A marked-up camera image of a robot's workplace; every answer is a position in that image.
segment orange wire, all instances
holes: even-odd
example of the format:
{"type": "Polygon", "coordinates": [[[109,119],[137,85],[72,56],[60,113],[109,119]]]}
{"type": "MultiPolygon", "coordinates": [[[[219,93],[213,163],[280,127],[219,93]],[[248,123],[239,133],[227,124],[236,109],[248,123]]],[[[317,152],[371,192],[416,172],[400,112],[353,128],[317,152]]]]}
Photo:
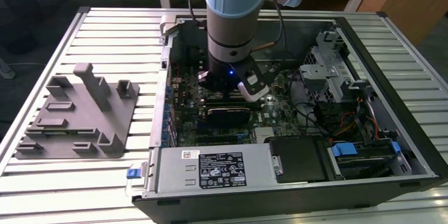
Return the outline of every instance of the orange wire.
{"type": "Polygon", "coordinates": [[[373,119],[373,118],[369,118],[369,117],[367,117],[372,122],[373,122],[373,124],[375,124],[375,139],[376,140],[379,140],[380,139],[380,137],[379,137],[379,125],[377,125],[377,122],[376,122],[376,120],[373,119]]]}
{"type": "Polygon", "coordinates": [[[349,115],[349,114],[355,114],[355,112],[347,112],[347,113],[343,114],[343,117],[341,117],[341,125],[340,125],[340,127],[343,127],[343,125],[344,125],[344,118],[345,118],[345,116],[349,115]]]}

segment power supply label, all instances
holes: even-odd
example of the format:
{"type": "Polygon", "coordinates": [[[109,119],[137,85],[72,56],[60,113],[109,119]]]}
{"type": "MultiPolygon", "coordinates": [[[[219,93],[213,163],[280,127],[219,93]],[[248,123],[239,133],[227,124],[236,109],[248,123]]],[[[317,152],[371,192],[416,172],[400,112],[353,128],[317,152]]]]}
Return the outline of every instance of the power supply label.
{"type": "Polygon", "coordinates": [[[203,189],[245,186],[243,152],[199,155],[199,181],[203,189]]]}

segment metal table surface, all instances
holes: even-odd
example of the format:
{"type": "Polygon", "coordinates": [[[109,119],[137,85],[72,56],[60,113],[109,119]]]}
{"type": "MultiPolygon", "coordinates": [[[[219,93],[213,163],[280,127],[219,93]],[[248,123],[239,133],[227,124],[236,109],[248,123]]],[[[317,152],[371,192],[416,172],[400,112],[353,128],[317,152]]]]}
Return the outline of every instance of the metal table surface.
{"type": "MultiPolygon", "coordinates": [[[[448,85],[388,18],[375,13],[284,11],[287,16],[344,16],[396,88],[437,150],[448,160],[448,85]]],[[[152,223],[131,204],[127,168],[148,158],[155,106],[160,22],[184,9],[92,8],[79,13],[0,144],[1,223],[152,223]],[[140,84],[127,152],[119,159],[17,160],[12,157],[23,133],[44,104],[48,77],[71,74],[75,63],[93,63],[108,82],[140,84]]],[[[143,189],[143,180],[132,185],[143,189]]],[[[213,223],[447,223],[448,189],[440,186],[409,193],[376,207],[312,212],[213,223]]]]}

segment blue drive latch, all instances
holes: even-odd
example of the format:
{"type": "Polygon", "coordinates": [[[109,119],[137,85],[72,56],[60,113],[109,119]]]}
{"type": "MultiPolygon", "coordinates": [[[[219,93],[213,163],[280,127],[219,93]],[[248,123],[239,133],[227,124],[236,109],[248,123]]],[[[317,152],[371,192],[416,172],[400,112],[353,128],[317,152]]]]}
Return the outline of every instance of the blue drive latch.
{"type": "Polygon", "coordinates": [[[127,172],[127,179],[141,178],[141,168],[129,168],[127,172]]]}
{"type": "Polygon", "coordinates": [[[357,154],[357,150],[355,147],[355,144],[352,143],[340,143],[336,144],[332,148],[331,148],[335,157],[339,156],[347,156],[347,155],[356,155],[357,154]]]}

